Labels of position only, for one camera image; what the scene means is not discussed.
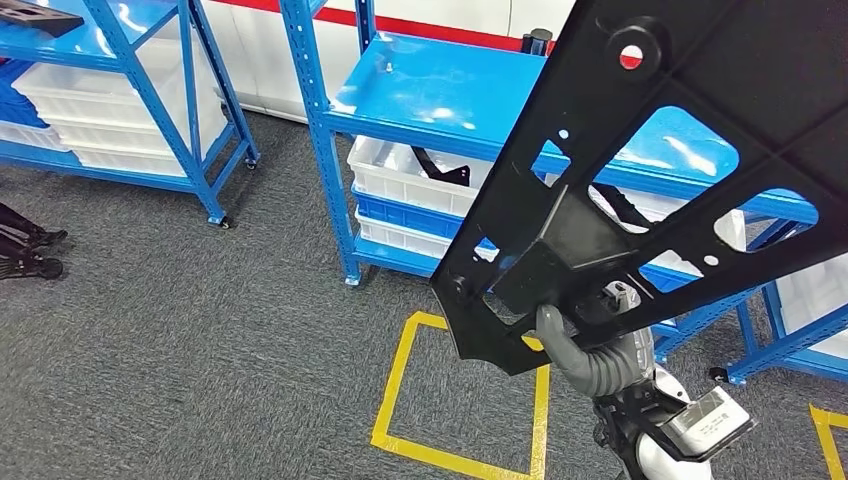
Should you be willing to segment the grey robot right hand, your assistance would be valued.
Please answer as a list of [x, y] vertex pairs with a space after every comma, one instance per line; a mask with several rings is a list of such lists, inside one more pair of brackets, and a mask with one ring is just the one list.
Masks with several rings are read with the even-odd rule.
[[564, 317], [553, 305], [537, 309], [535, 331], [552, 363], [587, 397], [616, 394], [644, 378], [647, 363], [640, 331], [583, 348], [566, 334]]

